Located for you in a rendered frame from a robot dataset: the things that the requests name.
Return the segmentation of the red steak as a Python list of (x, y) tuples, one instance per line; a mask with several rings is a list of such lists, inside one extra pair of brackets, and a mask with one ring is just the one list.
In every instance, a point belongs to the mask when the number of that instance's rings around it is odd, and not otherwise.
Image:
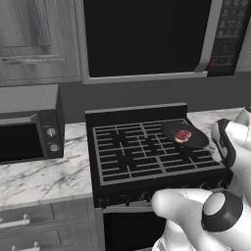
[(190, 137), (192, 133), (188, 130), (180, 130), (175, 134), (175, 141), (178, 143), (184, 143), (186, 142)]

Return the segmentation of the silver microwave oven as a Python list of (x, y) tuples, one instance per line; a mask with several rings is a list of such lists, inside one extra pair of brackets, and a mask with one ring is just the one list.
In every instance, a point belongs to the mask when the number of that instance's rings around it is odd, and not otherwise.
[(75, 0), (84, 84), (233, 75), (251, 0)]

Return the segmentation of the black gas stove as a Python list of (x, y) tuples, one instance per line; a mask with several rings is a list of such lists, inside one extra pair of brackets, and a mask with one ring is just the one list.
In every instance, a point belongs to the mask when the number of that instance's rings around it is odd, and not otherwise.
[(92, 110), (85, 113), (93, 201), (108, 206), (146, 201), (159, 189), (222, 190), (232, 173), (207, 149), (189, 149), (168, 140), (162, 124), (189, 124), (184, 103)]

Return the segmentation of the black oven door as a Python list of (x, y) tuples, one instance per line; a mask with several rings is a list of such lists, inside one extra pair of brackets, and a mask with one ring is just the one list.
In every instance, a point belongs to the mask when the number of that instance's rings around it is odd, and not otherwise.
[(151, 206), (97, 208), (94, 216), (98, 251), (152, 251), (166, 226)]

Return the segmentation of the grey drawer front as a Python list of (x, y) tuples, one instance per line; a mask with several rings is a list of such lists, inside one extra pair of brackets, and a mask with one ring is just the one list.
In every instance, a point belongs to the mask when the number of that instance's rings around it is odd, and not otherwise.
[(87, 219), (87, 208), (84, 199), (76, 199), (72, 201), (0, 211), (0, 218), (7, 223), (21, 220), (24, 214), (27, 214), (30, 219), (30, 224), (28, 226), (38, 226), (59, 221), (85, 221)]
[(0, 234), (0, 251), (24, 251), (34, 247), (40, 251), (92, 251), (89, 230), (81, 224)]

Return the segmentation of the grey wall cupboard door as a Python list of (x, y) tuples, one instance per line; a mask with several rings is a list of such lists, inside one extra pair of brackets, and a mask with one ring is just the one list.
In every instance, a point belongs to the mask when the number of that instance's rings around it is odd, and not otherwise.
[(77, 0), (0, 0), (0, 86), (81, 80)]

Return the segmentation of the black frying pan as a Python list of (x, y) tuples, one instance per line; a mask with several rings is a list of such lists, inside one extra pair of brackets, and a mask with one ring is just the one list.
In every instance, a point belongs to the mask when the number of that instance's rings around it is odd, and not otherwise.
[[(175, 141), (175, 134), (182, 129), (190, 131), (192, 135), (186, 142), (178, 143)], [(187, 125), (179, 122), (166, 122), (162, 124), (162, 130), (168, 140), (181, 144), (184, 147), (202, 149), (209, 145), (207, 135), (194, 125)]]

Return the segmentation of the black toaster oven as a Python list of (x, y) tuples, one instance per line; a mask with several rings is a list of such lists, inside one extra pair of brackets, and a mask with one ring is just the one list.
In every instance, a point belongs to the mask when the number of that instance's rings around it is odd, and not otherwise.
[(64, 157), (58, 84), (0, 87), (0, 165)]

